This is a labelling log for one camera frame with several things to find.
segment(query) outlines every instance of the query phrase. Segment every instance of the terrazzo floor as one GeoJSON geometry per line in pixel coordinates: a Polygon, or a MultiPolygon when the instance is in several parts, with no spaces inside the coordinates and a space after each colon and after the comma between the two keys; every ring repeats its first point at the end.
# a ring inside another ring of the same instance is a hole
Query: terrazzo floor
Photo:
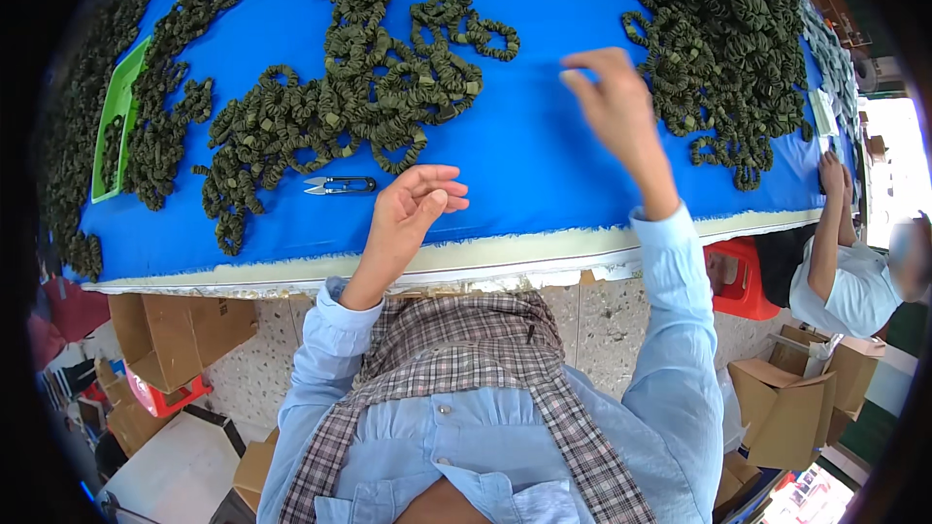
{"type": "MultiPolygon", "coordinates": [[[[566,362],[589,375],[602,391],[621,397],[644,342],[649,306],[643,282],[548,287],[541,293],[559,326],[566,362]]],[[[258,332],[208,368],[205,377],[215,390],[199,404],[232,418],[244,439],[264,437],[274,428],[291,384],[292,357],[302,343],[304,316],[312,306],[313,300],[306,297],[257,302],[258,332]]],[[[766,355],[773,347],[766,335],[779,333],[783,324],[798,322],[788,310],[766,322],[716,312],[716,368],[766,355]]]]}

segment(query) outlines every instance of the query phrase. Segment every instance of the chair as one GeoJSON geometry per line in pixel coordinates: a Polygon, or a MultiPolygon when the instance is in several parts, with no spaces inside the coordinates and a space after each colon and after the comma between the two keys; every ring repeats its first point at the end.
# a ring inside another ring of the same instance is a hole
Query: chair
{"type": "Polygon", "coordinates": [[[734,282],[721,288],[721,295],[712,297],[712,309],[748,320],[769,320],[780,313],[779,306],[763,295],[761,262],[758,260],[754,239],[736,237],[705,246],[709,253],[721,253],[738,260],[738,274],[734,282]]]}
{"type": "Polygon", "coordinates": [[[133,374],[129,367],[126,368],[126,378],[130,383],[130,389],[139,402],[143,404],[153,417],[170,417],[176,411],[180,411],[188,403],[192,403],[203,394],[211,393],[214,388],[204,384],[203,377],[198,375],[191,381],[191,388],[179,388],[171,394],[165,394],[151,386],[141,378],[133,374]]]}

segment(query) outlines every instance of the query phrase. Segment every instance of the plastic bag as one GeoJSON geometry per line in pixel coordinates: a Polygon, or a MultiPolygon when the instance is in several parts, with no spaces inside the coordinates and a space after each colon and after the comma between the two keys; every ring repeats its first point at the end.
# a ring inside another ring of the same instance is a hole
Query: plastic bag
{"type": "Polygon", "coordinates": [[[722,368],[715,373],[715,378],[718,380],[718,388],[721,389],[721,401],[725,405],[725,414],[721,419],[721,440],[724,449],[722,453],[728,453],[741,447],[741,440],[745,438],[748,427],[741,426],[741,407],[728,368],[722,368]]]}

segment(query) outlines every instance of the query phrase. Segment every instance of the plaid fabric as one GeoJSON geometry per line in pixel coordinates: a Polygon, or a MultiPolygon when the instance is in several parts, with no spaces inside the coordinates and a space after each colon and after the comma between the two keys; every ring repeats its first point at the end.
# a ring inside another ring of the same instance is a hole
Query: plaid fabric
{"type": "Polygon", "coordinates": [[[537,293],[386,302],[360,371],[365,384],[320,420],[285,496],[280,524],[316,522],[360,413],[383,401],[484,386],[526,388],[596,522],[652,523],[653,512],[560,365],[563,344],[537,293]]]}

